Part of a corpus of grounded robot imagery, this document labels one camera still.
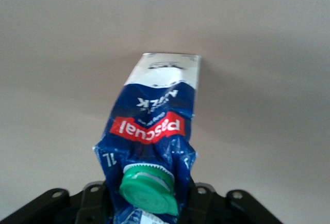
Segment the screw hole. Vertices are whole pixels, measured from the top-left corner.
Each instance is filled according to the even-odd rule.
[[[243,198],[243,194],[241,192],[239,192],[239,191],[235,191],[235,192],[233,192],[233,197],[235,199],[242,199]]]
[[[92,222],[93,220],[95,220],[95,216],[92,215],[86,218],[86,222]]]
[[[62,196],[62,194],[63,194],[62,191],[57,191],[57,192],[53,193],[52,198],[60,197],[60,196]]]
[[[94,187],[92,187],[92,188],[90,189],[90,191],[91,191],[91,192],[96,192],[96,191],[98,191],[99,189],[100,189],[99,186],[94,186]]]
[[[203,187],[198,187],[197,192],[198,192],[198,194],[206,194],[207,190]]]

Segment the green screw cap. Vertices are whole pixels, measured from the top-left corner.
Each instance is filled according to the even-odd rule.
[[[147,212],[178,215],[173,190],[173,179],[164,170],[138,164],[124,170],[119,193],[127,202]]]

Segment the red label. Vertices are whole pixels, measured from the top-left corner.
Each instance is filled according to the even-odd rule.
[[[143,144],[156,143],[165,136],[186,135],[185,120],[171,111],[148,129],[135,123],[133,117],[116,117],[109,132]]]

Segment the black plastic mount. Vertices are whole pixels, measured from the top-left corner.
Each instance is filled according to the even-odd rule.
[[[0,221],[0,224],[106,224],[112,218],[112,204],[106,184],[93,182],[71,197],[66,189],[48,190]],[[208,184],[192,183],[178,224],[204,223],[282,224],[243,190],[232,190],[226,197],[221,197]]]

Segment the white carton top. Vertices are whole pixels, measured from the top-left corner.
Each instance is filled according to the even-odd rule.
[[[125,85],[164,88],[185,82],[196,89],[201,58],[199,55],[186,54],[143,54]]]

